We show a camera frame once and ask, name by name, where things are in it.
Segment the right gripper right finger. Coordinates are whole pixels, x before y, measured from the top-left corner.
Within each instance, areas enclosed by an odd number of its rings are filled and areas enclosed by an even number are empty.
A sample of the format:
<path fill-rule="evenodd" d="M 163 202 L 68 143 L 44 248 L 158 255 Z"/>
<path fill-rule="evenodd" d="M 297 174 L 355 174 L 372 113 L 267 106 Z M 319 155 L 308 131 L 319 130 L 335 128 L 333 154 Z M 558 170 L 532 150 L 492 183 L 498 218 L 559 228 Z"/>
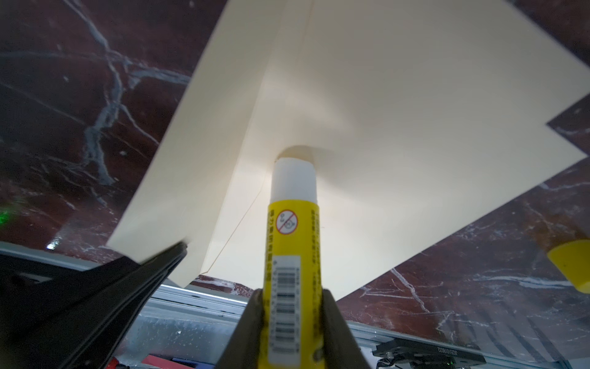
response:
<path fill-rule="evenodd" d="M 327 289 L 322 296 L 324 357 L 328 369 L 369 369 L 355 337 Z"/>

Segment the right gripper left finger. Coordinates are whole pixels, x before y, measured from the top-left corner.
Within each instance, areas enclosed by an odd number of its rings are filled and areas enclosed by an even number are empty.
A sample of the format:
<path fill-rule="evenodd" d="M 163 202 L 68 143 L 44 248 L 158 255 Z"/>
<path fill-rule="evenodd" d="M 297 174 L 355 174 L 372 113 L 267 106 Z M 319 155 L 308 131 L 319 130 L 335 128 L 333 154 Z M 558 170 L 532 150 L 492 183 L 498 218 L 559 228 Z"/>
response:
<path fill-rule="evenodd" d="M 227 347 L 214 368 L 257 369 L 263 326 L 263 291 L 258 289 L 250 297 Z"/>

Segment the manila envelope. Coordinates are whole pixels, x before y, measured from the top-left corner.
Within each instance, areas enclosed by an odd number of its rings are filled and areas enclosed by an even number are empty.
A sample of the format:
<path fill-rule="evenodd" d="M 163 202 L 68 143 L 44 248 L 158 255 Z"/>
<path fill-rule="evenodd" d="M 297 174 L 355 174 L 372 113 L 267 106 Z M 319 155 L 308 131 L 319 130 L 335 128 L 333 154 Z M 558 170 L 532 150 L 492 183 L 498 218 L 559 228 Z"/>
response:
<path fill-rule="evenodd" d="M 506 1 L 230 1 L 108 246 L 259 288 L 273 163 L 313 157 L 343 298 L 583 159 L 589 69 Z"/>
<path fill-rule="evenodd" d="M 582 152 L 589 155 L 590 96 L 585 96 L 560 115 L 553 118 L 548 123 L 548 127 Z"/>

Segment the yellow glue stick cap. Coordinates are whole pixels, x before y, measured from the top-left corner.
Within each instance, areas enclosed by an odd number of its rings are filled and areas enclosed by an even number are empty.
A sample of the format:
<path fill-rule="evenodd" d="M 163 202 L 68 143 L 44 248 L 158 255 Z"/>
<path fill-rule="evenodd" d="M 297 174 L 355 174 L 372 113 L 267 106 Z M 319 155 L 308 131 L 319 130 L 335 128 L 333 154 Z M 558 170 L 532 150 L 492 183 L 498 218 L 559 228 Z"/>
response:
<path fill-rule="evenodd" d="M 570 241 L 548 252 L 548 258 L 583 294 L 589 294 L 590 246 L 588 239 Z"/>

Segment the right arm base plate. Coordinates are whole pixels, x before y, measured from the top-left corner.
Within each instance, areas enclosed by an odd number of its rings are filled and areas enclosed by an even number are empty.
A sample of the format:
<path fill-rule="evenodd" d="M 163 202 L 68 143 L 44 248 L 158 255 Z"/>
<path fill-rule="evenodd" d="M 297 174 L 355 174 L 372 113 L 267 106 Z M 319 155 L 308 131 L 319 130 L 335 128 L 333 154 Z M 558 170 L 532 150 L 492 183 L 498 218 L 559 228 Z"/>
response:
<path fill-rule="evenodd" d="M 486 364 L 482 355 L 403 338 L 378 344 L 372 353 L 379 358 L 377 368 L 400 364 L 410 368 L 472 368 Z"/>

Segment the yellow glue stick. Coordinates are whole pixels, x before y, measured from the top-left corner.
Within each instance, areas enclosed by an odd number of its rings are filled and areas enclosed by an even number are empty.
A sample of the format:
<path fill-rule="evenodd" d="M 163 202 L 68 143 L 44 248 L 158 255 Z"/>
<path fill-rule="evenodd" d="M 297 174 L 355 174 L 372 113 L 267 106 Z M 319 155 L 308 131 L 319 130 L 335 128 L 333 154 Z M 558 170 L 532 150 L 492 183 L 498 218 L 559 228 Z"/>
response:
<path fill-rule="evenodd" d="M 312 163 L 273 167 L 263 287 L 260 368 L 323 368 L 320 209 Z"/>

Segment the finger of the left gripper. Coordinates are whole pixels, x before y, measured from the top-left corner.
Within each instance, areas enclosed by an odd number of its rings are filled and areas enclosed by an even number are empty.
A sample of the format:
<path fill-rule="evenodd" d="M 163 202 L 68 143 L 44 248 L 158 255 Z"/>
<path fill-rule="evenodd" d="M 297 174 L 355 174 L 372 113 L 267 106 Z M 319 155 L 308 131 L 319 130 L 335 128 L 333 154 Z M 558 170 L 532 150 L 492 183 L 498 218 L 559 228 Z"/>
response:
<path fill-rule="evenodd" d="M 178 242 L 138 264 L 74 271 L 1 257 L 1 366 L 105 368 L 149 298 L 187 255 Z"/>

